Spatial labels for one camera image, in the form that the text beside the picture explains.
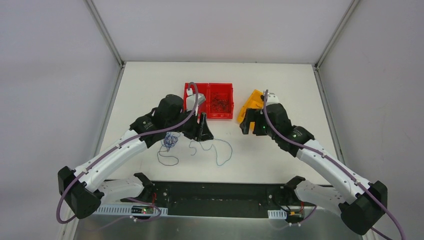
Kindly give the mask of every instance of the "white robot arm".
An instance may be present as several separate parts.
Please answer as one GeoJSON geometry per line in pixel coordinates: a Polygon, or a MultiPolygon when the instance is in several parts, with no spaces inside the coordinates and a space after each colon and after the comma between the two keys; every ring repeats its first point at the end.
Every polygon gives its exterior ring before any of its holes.
{"type": "MultiPolygon", "coordinates": [[[[198,97],[191,93],[186,103],[196,109],[204,102],[203,94],[198,97]]],[[[206,115],[202,113],[198,122],[195,111],[183,110],[183,99],[169,94],[159,106],[133,122],[118,140],[100,154],[74,170],[65,166],[58,172],[61,201],[65,200],[75,216],[83,219],[97,210],[101,204],[120,199],[150,195],[152,182],[142,173],[136,173],[127,179],[105,181],[110,174],[135,155],[147,150],[154,143],[162,140],[167,129],[183,133],[186,138],[197,142],[212,140],[206,115]]],[[[60,223],[60,205],[56,218],[60,223]]]]}
{"type": "Polygon", "coordinates": [[[310,132],[292,125],[275,94],[266,91],[265,96],[266,99],[262,96],[263,109],[246,110],[240,124],[243,134],[249,133],[250,123],[254,122],[253,134],[270,136],[282,150],[315,169],[333,188],[322,187],[296,176],[285,184],[284,190],[294,192],[300,201],[339,215],[352,231],[364,235],[385,212],[362,187],[366,186],[365,189],[387,208],[386,186],[380,181],[371,183],[337,161],[310,132]]]}

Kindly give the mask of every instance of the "white table surface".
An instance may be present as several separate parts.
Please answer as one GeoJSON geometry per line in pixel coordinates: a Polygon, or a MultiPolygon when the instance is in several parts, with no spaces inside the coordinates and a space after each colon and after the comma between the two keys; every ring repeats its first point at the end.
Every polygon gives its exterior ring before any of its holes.
{"type": "MultiPolygon", "coordinates": [[[[198,143],[189,148],[183,136],[164,155],[179,158],[179,164],[164,166],[158,162],[157,142],[138,154],[109,178],[121,179],[142,172],[151,180],[220,182],[220,183],[286,183],[302,176],[315,184],[328,184],[314,169],[281,150],[268,136],[243,135],[236,118],[254,89],[275,93],[287,111],[292,124],[310,131],[326,150],[335,156],[324,107],[311,65],[266,63],[202,62],[128,62],[112,108],[101,150],[118,139],[137,117],[157,107],[167,94],[183,96],[184,83],[232,83],[234,118],[208,119],[209,129],[217,139],[228,141],[233,148],[231,159],[217,166],[215,151],[203,151],[198,143]]],[[[209,148],[212,142],[205,142],[209,148]]],[[[216,140],[218,161],[230,155],[230,148],[216,140]]],[[[162,158],[168,164],[175,159],[162,158]]]]}

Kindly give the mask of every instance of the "white wall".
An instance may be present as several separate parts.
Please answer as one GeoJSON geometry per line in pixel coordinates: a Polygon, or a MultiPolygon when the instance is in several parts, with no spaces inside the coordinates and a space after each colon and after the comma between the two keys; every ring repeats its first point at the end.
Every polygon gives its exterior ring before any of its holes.
{"type": "MultiPolygon", "coordinates": [[[[321,67],[348,166],[388,187],[408,239],[424,235],[424,1],[364,0],[321,67]]],[[[399,234],[387,216],[376,228],[399,234]]]]}
{"type": "Polygon", "coordinates": [[[51,240],[57,172],[93,154],[119,67],[82,0],[3,0],[0,18],[0,239],[51,240]]]}
{"type": "Polygon", "coordinates": [[[351,0],[95,0],[126,61],[315,63],[351,0]]]}

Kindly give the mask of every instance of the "tangled blue string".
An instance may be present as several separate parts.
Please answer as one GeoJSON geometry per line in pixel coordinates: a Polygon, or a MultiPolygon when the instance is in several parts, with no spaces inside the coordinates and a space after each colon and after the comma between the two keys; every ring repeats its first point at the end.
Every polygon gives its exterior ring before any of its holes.
{"type": "Polygon", "coordinates": [[[178,157],[176,156],[164,156],[161,153],[165,153],[165,152],[169,152],[171,148],[175,147],[175,145],[178,142],[178,138],[181,136],[181,133],[177,132],[178,135],[174,135],[172,132],[167,132],[165,135],[165,138],[163,140],[160,141],[160,143],[162,144],[159,148],[159,151],[157,151],[157,160],[159,161],[160,164],[164,165],[164,166],[175,166],[177,165],[180,160],[178,159],[178,157]],[[161,159],[159,158],[159,156],[163,157],[163,158],[174,158],[176,159],[176,163],[175,164],[165,164],[163,162],[161,162],[161,159]]]}
{"type": "MultiPolygon", "coordinates": [[[[217,147],[212,143],[212,145],[208,148],[208,149],[205,149],[204,147],[203,147],[203,145],[202,145],[202,143],[201,142],[199,142],[199,144],[200,144],[200,146],[201,146],[201,149],[203,149],[203,151],[209,151],[209,150],[211,150],[212,148],[213,149],[215,149],[215,162],[216,162],[216,165],[218,166],[218,167],[221,167],[222,165],[224,165],[226,162],[228,162],[230,159],[231,159],[231,157],[233,156],[233,147],[231,146],[231,144],[229,143],[229,142],[227,142],[227,141],[225,141],[225,140],[222,140],[222,139],[218,139],[218,138],[215,138],[214,140],[216,140],[216,141],[220,141],[220,142],[224,142],[224,143],[226,143],[226,144],[228,144],[228,146],[229,146],[229,148],[231,149],[231,153],[230,153],[230,155],[229,155],[229,158],[227,159],[227,160],[225,160],[223,163],[221,163],[221,164],[219,164],[218,163],[218,151],[217,151],[217,147]]],[[[194,155],[196,155],[196,153],[198,152],[198,150],[197,150],[197,148],[195,148],[194,146],[192,146],[192,143],[193,142],[195,142],[194,140],[192,140],[191,142],[190,142],[190,144],[188,145],[188,147],[189,148],[191,148],[191,149],[194,149],[194,153],[192,154],[192,156],[194,156],[194,155]]]]}
{"type": "MultiPolygon", "coordinates": [[[[159,151],[157,151],[156,156],[157,156],[157,160],[159,161],[159,163],[161,163],[164,166],[171,167],[171,166],[177,165],[180,162],[180,160],[176,156],[164,156],[164,155],[161,154],[161,153],[169,152],[171,148],[175,147],[175,145],[178,142],[178,138],[181,136],[181,134],[178,133],[178,132],[176,134],[177,135],[174,135],[173,132],[167,132],[166,135],[165,135],[165,138],[160,141],[161,146],[159,148],[159,151]],[[174,164],[165,164],[165,163],[161,162],[161,159],[159,158],[159,156],[162,157],[162,158],[174,158],[174,159],[176,159],[176,163],[174,163],[174,164]]],[[[229,155],[229,158],[227,160],[225,160],[221,164],[218,163],[218,151],[217,151],[217,147],[213,143],[212,143],[212,145],[208,149],[205,149],[203,147],[202,143],[199,142],[199,144],[200,144],[201,148],[204,151],[209,151],[212,148],[215,150],[215,162],[216,162],[216,165],[218,167],[220,167],[220,166],[224,165],[226,162],[228,162],[231,159],[231,157],[233,156],[233,147],[231,146],[231,144],[229,142],[227,142],[225,140],[217,139],[217,138],[215,138],[214,140],[220,141],[220,142],[224,142],[224,143],[228,144],[229,148],[231,149],[231,153],[229,155]]],[[[195,142],[195,141],[194,140],[190,141],[190,144],[188,145],[189,148],[194,149],[194,153],[192,154],[192,156],[196,155],[196,153],[198,151],[196,147],[192,146],[192,143],[193,142],[195,142]]]]}

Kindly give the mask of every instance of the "metal frame edge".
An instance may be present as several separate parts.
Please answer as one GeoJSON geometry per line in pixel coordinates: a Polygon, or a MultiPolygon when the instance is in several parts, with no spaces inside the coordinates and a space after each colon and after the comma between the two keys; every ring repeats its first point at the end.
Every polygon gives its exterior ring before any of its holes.
{"type": "Polygon", "coordinates": [[[84,0],[84,2],[100,34],[103,36],[103,39],[106,42],[107,47],[109,48],[110,52],[113,54],[119,66],[122,68],[122,66],[124,65],[124,61],[122,60],[122,57],[119,54],[118,49],[115,46],[114,41],[112,40],[112,37],[109,34],[109,31],[106,28],[105,23],[103,22],[102,17],[100,16],[100,13],[96,8],[96,5],[94,4],[93,0],[84,0]]]}
{"type": "Polygon", "coordinates": [[[320,69],[321,65],[323,64],[323,62],[326,59],[327,55],[329,54],[330,50],[335,45],[337,39],[339,38],[343,29],[346,27],[346,24],[348,23],[349,19],[351,18],[352,14],[354,13],[356,7],[358,6],[358,4],[360,2],[361,2],[361,0],[352,0],[350,2],[349,7],[347,8],[346,12],[344,13],[343,17],[341,18],[340,22],[338,23],[337,27],[335,28],[334,33],[332,34],[330,40],[328,41],[327,45],[324,48],[324,51],[321,53],[318,61],[315,64],[315,66],[318,70],[320,69]]]}
{"type": "Polygon", "coordinates": [[[330,128],[330,134],[331,134],[332,142],[334,144],[335,154],[337,156],[337,159],[340,162],[342,162],[343,164],[346,164],[345,159],[343,158],[342,148],[340,147],[339,137],[337,136],[337,133],[336,133],[336,127],[334,125],[330,103],[327,98],[326,90],[324,88],[323,82],[321,81],[320,73],[315,66],[312,66],[312,69],[313,69],[313,74],[315,75],[316,84],[318,85],[318,90],[319,90],[319,95],[321,97],[322,105],[324,106],[324,112],[327,118],[328,127],[330,128]]]}
{"type": "Polygon", "coordinates": [[[124,74],[125,64],[119,69],[118,76],[116,78],[115,86],[113,87],[112,94],[110,96],[109,103],[107,104],[106,114],[101,123],[100,135],[98,136],[97,144],[95,147],[95,151],[93,157],[100,153],[100,148],[102,147],[103,138],[105,137],[106,128],[108,127],[109,119],[111,118],[112,109],[114,107],[115,99],[117,98],[118,89],[121,84],[122,76],[124,74]]]}

